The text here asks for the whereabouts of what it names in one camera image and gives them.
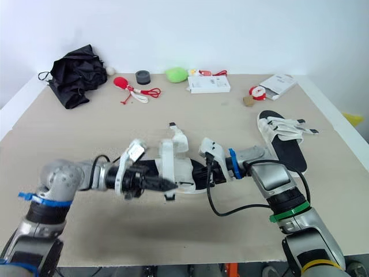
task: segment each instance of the beige table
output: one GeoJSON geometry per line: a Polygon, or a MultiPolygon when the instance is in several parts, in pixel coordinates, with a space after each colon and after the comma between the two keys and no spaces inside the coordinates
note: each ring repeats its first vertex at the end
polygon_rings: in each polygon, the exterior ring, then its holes
{"type": "MultiPolygon", "coordinates": [[[[132,74],[124,76],[135,85],[132,74]]],[[[132,100],[126,106],[120,101],[127,93],[116,89],[110,78],[86,94],[88,104],[73,110],[65,110],[46,88],[0,143],[0,247],[28,210],[29,203],[18,199],[18,192],[35,191],[46,163],[92,159],[102,153],[115,158],[134,138],[144,139],[151,147],[148,156],[154,158],[159,141],[171,137],[167,125],[172,121],[189,139],[189,157],[202,162],[197,150],[205,136],[236,151],[263,145],[255,119],[271,109],[286,118],[304,118],[320,131],[305,136],[301,145],[312,205],[344,254],[369,252],[369,173],[299,87],[275,102],[245,107],[242,97],[265,78],[231,75],[230,93],[191,95],[186,83],[170,84],[164,76],[153,75],[149,86],[162,88],[160,98],[148,104],[132,100]]],[[[212,192],[220,211],[266,202],[251,178],[218,185],[212,192]]],[[[219,218],[205,194],[179,194],[174,203],[166,203],[162,194],[153,192],[130,202],[113,191],[78,192],[62,235],[65,247],[59,265],[285,260],[283,235],[269,222],[270,214],[254,208],[219,218]]]]}

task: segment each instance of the red balloon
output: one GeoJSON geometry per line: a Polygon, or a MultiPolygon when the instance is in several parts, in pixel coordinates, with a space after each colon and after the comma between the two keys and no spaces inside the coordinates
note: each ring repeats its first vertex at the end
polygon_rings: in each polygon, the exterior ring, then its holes
{"type": "Polygon", "coordinates": [[[117,77],[114,79],[114,84],[119,88],[126,89],[128,86],[128,81],[123,77],[117,77]]]}

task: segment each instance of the black cable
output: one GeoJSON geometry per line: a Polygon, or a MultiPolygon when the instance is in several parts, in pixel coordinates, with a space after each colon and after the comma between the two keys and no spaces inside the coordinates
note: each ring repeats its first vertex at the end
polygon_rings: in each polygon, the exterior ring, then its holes
{"type": "Polygon", "coordinates": [[[100,271],[100,270],[102,270],[102,269],[103,269],[103,267],[99,267],[99,269],[98,269],[98,270],[96,270],[96,272],[95,272],[94,274],[92,274],[92,275],[91,275],[91,277],[94,277],[94,276],[95,276],[96,274],[98,274],[98,273],[99,273],[99,271],[100,271]]]}
{"type": "Polygon", "coordinates": [[[88,188],[86,189],[81,189],[82,190],[90,190],[92,188],[92,184],[93,184],[93,175],[95,173],[95,167],[96,167],[96,164],[97,164],[97,161],[100,159],[100,158],[105,158],[106,161],[109,163],[110,162],[110,159],[107,155],[99,155],[97,156],[94,160],[93,160],[93,163],[92,163],[92,168],[91,168],[91,174],[90,174],[90,181],[89,181],[89,184],[88,184],[88,188]]]}
{"type": "Polygon", "coordinates": [[[304,175],[302,175],[301,171],[297,170],[295,167],[291,166],[290,164],[286,163],[286,162],[282,162],[280,160],[255,160],[251,163],[247,163],[247,162],[243,162],[243,167],[246,170],[246,174],[249,173],[251,166],[253,166],[254,164],[258,164],[258,163],[278,163],[278,164],[283,164],[286,167],[289,167],[290,169],[292,169],[293,171],[295,171],[299,177],[301,178],[302,183],[304,184],[305,187],[305,191],[306,191],[306,200],[311,204],[311,199],[310,199],[310,189],[309,186],[307,184],[307,181],[304,177],[304,175]]]}
{"type": "Polygon", "coordinates": [[[114,160],[112,161],[112,163],[116,163],[120,158],[121,158],[120,156],[119,156],[119,157],[117,157],[116,159],[114,159],[114,160]]]}
{"type": "MultiPolygon", "coordinates": [[[[225,213],[220,213],[219,211],[217,211],[217,209],[215,208],[214,203],[213,203],[212,195],[210,193],[210,176],[211,176],[211,172],[212,172],[212,163],[213,163],[213,158],[212,157],[208,157],[207,160],[206,160],[206,166],[207,166],[207,169],[208,169],[208,174],[207,174],[207,178],[206,178],[206,192],[208,194],[209,204],[210,204],[213,212],[217,216],[228,216],[228,215],[234,214],[236,212],[239,212],[239,211],[242,211],[242,210],[248,209],[248,208],[257,208],[257,207],[259,207],[259,208],[270,208],[270,206],[264,205],[264,204],[250,204],[250,205],[245,205],[245,206],[239,207],[237,209],[233,209],[232,211],[225,212],[225,213]]],[[[244,166],[244,168],[246,170],[246,174],[249,173],[251,167],[254,164],[258,164],[258,163],[278,163],[278,164],[283,164],[284,166],[287,166],[290,169],[294,170],[299,175],[299,177],[302,180],[302,183],[304,184],[305,191],[306,191],[306,200],[309,203],[311,203],[310,190],[309,190],[307,181],[306,181],[304,175],[302,175],[302,173],[299,170],[295,169],[293,166],[291,166],[288,163],[281,162],[280,160],[255,160],[255,161],[253,161],[251,163],[246,163],[246,162],[243,163],[243,166],[244,166]]]]}
{"type": "Polygon", "coordinates": [[[287,274],[287,272],[290,270],[290,268],[289,267],[287,267],[287,269],[286,269],[286,271],[282,274],[282,276],[281,277],[284,277],[284,275],[286,275],[287,274]]]}
{"type": "Polygon", "coordinates": [[[60,272],[60,270],[59,269],[55,269],[55,271],[61,276],[61,277],[65,277],[61,272],[60,272]]]}
{"type": "Polygon", "coordinates": [[[207,180],[206,180],[206,192],[208,194],[208,200],[209,200],[209,204],[213,210],[213,212],[217,215],[217,216],[227,216],[227,215],[231,215],[231,214],[234,214],[235,212],[239,212],[243,209],[248,209],[248,208],[256,208],[256,207],[260,207],[260,208],[270,208],[268,205],[264,205],[264,204],[250,204],[250,205],[245,205],[245,206],[242,206],[242,207],[239,207],[237,209],[233,209],[232,211],[229,211],[229,212],[225,212],[225,213],[220,213],[217,211],[217,209],[215,208],[214,206],[214,203],[213,203],[213,199],[212,199],[212,195],[210,193],[210,175],[211,175],[211,172],[212,172],[212,166],[211,164],[208,164],[207,165],[208,167],[208,177],[207,177],[207,180]]]}
{"type": "MultiPolygon", "coordinates": [[[[94,277],[96,274],[98,274],[99,272],[100,272],[100,270],[102,270],[103,269],[103,267],[99,267],[96,271],[95,271],[95,273],[94,274],[92,274],[91,275],[91,277],[94,277]]],[[[61,272],[60,272],[60,270],[59,269],[55,269],[55,271],[61,276],[61,277],[65,277],[61,272]]]]}

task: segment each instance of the white ball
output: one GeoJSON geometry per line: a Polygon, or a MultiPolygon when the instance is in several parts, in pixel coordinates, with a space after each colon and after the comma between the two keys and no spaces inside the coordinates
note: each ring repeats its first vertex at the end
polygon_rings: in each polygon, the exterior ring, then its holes
{"type": "Polygon", "coordinates": [[[115,74],[115,69],[112,68],[111,66],[108,66],[107,68],[105,68],[106,70],[106,73],[109,75],[109,76],[113,76],[115,74]]]}

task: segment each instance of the yellow object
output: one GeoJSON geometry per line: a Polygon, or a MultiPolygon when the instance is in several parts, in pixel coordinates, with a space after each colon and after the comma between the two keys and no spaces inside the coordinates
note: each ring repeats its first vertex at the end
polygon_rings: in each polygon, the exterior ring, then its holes
{"type": "Polygon", "coordinates": [[[306,265],[304,265],[304,267],[301,269],[301,274],[304,273],[305,271],[307,271],[313,265],[317,265],[317,264],[322,264],[322,265],[328,264],[328,265],[332,265],[334,267],[337,267],[340,270],[343,270],[342,267],[339,266],[339,264],[337,264],[337,263],[335,263],[331,260],[319,259],[319,260],[310,261],[306,265]]]}
{"type": "Polygon", "coordinates": [[[359,123],[364,121],[364,117],[361,115],[352,115],[347,113],[342,113],[342,115],[351,123],[352,126],[356,127],[359,123]]]}

